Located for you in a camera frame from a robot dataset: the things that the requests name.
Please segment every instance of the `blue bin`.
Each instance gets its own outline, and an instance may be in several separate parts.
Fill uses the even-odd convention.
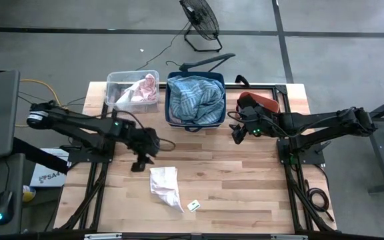
[[[212,73],[212,72],[188,72],[188,71],[181,71],[181,72],[173,72],[168,75],[168,79],[176,76],[182,76],[182,77],[190,77],[190,76],[200,76],[200,77],[206,77],[209,79],[218,80],[223,88],[225,89],[225,80],[223,79],[223,75],[220,73]],[[184,127],[186,131],[196,133],[201,129],[208,129],[208,128],[215,128],[220,126],[225,121],[226,117],[226,92],[223,95],[223,100],[225,102],[223,106],[223,112],[220,117],[220,119],[216,123],[212,124],[206,124],[206,125],[200,125],[200,124],[180,124],[180,123],[172,123],[170,121],[170,95],[171,90],[170,87],[167,84],[167,88],[165,90],[165,120],[168,122],[168,124],[172,127]]]

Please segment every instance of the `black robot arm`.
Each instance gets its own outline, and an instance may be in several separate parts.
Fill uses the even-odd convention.
[[[377,128],[370,114],[362,108],[349,109],[332,113],[302,115],[299,113],[275,113],[260,106],[250,96],[238,100],[241,111],[236,119],[244,125],[231,125],[232,137],[240,144],[246,134],[256,137],[289,137],[294,139],[290,146],[292,153],[310,148],[312,145],[344,135],[368,137]],[[320,131],[303,135],[307,129],[322,128]]]
[[[143,171],[145,164],[153,164],[147,157],[156,157],[159,138],[152,128],[136,128],[136,122],[122,118],[90,117],[57,106],[54,101],[32,104],[27,124],[34,129],[52,129],[81,142],[88,152],[105,154],[110,141],[124,143],[138,155],[132,171]]]

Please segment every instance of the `wooden tabletop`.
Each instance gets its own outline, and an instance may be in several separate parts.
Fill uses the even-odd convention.
[[[287,84],[292,112],[309,114],[305,88]],[[98,115],[105,96],[106,82],[90,82],[83,113]],[[243,90],[227,90],[227,110],[234,111]],[[272,98],[266,90],[248,90]],[[188,133],[165,122],[165,91],[160,90],[159,112],[136,114],[146,127],[156,129],[160,138],[177,144],[172,152],[160,152],[155,165],[142,173],[130,172],[136,156],[117,144],[109,165],[101,208],[99,232],[146,233],[293,233],[293,221],[284,168],[279,164],[276,139],[246,136],[240,145],[231,138],[230,118],[217,129]],[[149,168],[176,167],[182,207],[180,213],[164,204],[149,189]],[[89,174],[89,163],[80,163],[67,174],[55,227],[64,224],[82,202]],[[328,195],[324,175],[305,165],[303,174],[311,187]],[[198,200],[201,207],[190,213],[187,204]],[[91,203],[88,220],[92,218]],[[298,204],[302,226],[303,207]],[[332,228],[325,214],[322,218]]]

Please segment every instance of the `clear plastic container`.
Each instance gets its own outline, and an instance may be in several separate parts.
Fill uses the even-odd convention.
[[[126,89],[133,86],[137,81],[144,79],[148,74],[152,74],[155,78],[156,99],[154,101],[118,102],[121,96],[126,94]],[[105,103],[109,107],[113,107],[116,110],[129,111],[131,113],[158,112],[158,100],[159,74],[155,70],[115,72],[110,73],[107,76]]]

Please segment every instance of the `blue plaid cloth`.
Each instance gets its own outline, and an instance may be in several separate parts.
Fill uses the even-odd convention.
[[[225,89],[218,80],[176,76],[168,79],[170,108],[183,123],[211,124],[221,117]]]

